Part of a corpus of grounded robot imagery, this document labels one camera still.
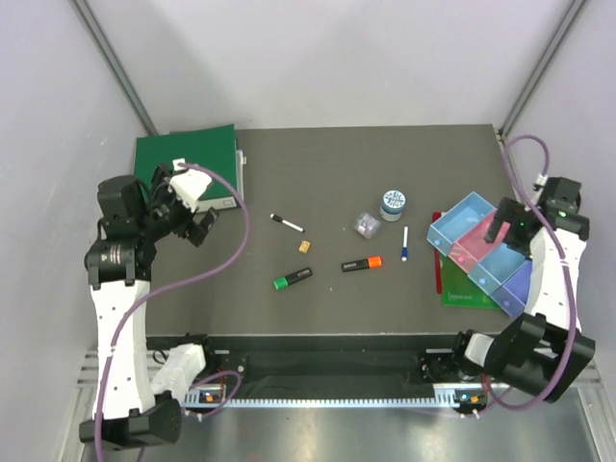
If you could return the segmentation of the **purple drawer bin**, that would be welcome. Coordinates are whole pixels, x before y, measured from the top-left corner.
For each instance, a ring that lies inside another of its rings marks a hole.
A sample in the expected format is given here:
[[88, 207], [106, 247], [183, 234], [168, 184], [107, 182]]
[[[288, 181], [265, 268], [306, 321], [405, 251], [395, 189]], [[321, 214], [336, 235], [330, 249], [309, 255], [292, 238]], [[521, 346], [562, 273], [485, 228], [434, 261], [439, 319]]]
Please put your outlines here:
[[519, 317], [526, 308], [532, 262], [525, 261], [499, 288], [491, 298], [510, 318]]

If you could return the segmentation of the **blue capped whiteboard marker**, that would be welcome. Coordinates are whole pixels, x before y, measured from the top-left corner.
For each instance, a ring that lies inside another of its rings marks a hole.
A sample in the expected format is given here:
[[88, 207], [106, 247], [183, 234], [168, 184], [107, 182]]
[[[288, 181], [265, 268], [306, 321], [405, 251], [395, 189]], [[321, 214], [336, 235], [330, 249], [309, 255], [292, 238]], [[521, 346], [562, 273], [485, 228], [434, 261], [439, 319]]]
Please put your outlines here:
[[400, 260], [406, 262], [408, 260], [408, 233], [409, 227], [405, 225], [403, 227], [402, 249], [400, 253]]

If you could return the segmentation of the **green transparent folder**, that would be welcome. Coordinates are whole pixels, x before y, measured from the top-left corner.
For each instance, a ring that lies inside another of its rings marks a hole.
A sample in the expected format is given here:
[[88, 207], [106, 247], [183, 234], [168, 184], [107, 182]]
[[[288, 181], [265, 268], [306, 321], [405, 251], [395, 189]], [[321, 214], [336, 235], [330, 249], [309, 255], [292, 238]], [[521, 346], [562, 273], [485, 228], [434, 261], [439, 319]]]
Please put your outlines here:
[[441, 300], [450, 308], [468, 308], [499, 312], [501, 308], [449, 258], [439, 256]]

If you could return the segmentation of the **small tan eraser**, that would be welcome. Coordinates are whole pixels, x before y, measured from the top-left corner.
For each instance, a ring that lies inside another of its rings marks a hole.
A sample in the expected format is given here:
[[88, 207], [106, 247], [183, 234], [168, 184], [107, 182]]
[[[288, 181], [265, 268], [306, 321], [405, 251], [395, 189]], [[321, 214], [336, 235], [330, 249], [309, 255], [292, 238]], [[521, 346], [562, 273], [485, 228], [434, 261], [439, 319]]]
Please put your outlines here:
[[298, 251], [301, 253], [307, 253], [310, 248], [310, 245], [311, 244], [308, 241], [302, 241], [298, 248]]

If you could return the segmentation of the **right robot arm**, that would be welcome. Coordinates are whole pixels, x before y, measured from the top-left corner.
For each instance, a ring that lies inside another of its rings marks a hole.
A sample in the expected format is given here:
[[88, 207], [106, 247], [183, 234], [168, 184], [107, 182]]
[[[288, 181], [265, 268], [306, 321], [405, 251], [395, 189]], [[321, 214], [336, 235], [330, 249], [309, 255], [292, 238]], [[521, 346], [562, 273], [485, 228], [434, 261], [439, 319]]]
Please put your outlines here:
[[500, 334], [475, 331], [449, 357], [449, 369], [469, 381], [481, 372], [546, 402], [555, 402], [593, 358], [594, 340], [578, 321], [578, 264], [588, 218], [579, 212], [581, 184], [538, 176], [534, 196], [502, 199], [479, 240], [498, 243], [530, 262], [523, 312]]

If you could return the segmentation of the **pink drawer bin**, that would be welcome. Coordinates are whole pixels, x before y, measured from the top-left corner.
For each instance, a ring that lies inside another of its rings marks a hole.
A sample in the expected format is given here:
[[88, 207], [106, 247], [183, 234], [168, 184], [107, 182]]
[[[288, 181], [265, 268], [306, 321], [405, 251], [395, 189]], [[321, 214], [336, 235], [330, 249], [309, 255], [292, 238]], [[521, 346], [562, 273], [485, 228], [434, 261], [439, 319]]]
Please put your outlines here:
[[492, 225], [495, 214], [496, 212], [492, 211], [479, 221], [471, 230], [455, 241], [449, 251], [449, 258], [452, 262], [467, 274], [470, 274], [482, 259], [502, 243], [509, 229], [509, 224], [505, 222], [492, 242], [487, 243], [485, 241], [485, 235]]

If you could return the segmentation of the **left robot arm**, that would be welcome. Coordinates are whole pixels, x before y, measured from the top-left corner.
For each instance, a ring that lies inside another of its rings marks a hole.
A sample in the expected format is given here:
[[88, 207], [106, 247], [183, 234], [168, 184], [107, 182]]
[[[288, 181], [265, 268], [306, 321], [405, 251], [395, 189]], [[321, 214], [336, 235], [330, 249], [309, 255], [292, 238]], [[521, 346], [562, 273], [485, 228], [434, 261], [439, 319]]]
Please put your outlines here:
[[168, 347], [154, 376], [148, 374], [145, 305], [156, 243], [169, 234], [200, 246], [218, 218], [215, 210], [196, 220], [210, 175], [157, 166], [147, 186], [121, 175], [98, 186], [102, 217], [85, 256], [98, 334], [98, 383], [90, 420], [81, 423], [82, 442], [104, 449], [144, 449], [178, 441], [182, 404], [194, 380], [208, 381], [218, 359], [203, 336]]

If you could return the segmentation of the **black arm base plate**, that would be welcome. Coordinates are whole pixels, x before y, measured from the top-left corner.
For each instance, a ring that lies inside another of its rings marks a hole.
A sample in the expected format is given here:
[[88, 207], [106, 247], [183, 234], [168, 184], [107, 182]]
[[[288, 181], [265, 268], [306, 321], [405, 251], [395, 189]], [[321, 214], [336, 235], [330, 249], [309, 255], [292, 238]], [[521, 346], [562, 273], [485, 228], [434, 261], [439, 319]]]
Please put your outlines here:
[[432, 398], [437, 384], [479, 385], [454, 365], [453, 334], [150, 336], [148, 349], [205, 348], [205, 373], [237, 371], [236, 400]]

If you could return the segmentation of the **light blue end drawer bin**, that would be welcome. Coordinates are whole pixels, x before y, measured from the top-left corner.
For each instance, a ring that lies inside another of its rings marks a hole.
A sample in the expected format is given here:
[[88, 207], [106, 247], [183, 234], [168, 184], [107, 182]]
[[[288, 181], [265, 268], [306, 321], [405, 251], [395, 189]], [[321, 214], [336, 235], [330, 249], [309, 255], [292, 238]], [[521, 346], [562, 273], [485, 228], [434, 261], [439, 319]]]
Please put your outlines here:
[[471, 192], [429, 225], [426, 239], [448, 256], [456, 241], [495, 210], [496, 207], [481, 195]]

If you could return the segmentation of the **black capped whiteboard marker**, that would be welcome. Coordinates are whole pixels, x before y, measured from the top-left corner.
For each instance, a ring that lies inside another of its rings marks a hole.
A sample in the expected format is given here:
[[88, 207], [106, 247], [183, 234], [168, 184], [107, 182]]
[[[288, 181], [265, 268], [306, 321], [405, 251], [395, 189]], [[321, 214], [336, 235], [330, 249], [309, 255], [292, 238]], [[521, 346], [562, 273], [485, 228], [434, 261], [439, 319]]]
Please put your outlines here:
[[277, 214], [272, 213], [272, 214], [269, 215], [269, 217], [273, 221], [276, 221], [276, 222], [281, 223], [281, 224], [283, 224], [285, 226], [288, 226], [288, 227], [294, 229], [295, 231], [297, 231], [299, 233], [304, 233], [305, 232], [305, 229], [303, 227], [301, 227], [301, 226], [299, 226], [299, 225], [297, 225], [297, 224], [295, 224], [295, 223], [293, 223], [291, 221], [288, 221], [288, 220], [278, 216]]

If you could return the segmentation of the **blue lidded round jar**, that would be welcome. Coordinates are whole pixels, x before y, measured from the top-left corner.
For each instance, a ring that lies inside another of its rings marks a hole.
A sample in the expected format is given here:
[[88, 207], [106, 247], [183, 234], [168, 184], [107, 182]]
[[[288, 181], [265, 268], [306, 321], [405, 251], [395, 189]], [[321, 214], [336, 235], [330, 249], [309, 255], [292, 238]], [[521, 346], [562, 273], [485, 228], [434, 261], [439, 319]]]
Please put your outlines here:
[[379, 213], [388, 222], [395, 222], [402, 217], [406, 205], [406, 197], [399, 190], [386, 191], [381, 199]]

